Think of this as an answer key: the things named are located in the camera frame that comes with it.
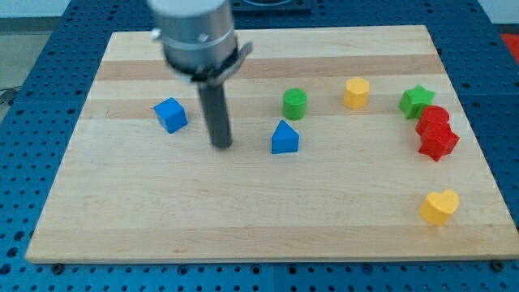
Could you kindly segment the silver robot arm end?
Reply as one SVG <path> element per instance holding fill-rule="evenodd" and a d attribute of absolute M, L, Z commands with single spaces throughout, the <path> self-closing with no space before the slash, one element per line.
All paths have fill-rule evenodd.
<path fill-rule="evenodd" d="M 192 83 L 223 84 L 253 50 L 238 45 L 229 0 L 148 0 L 167 63 Z"/>

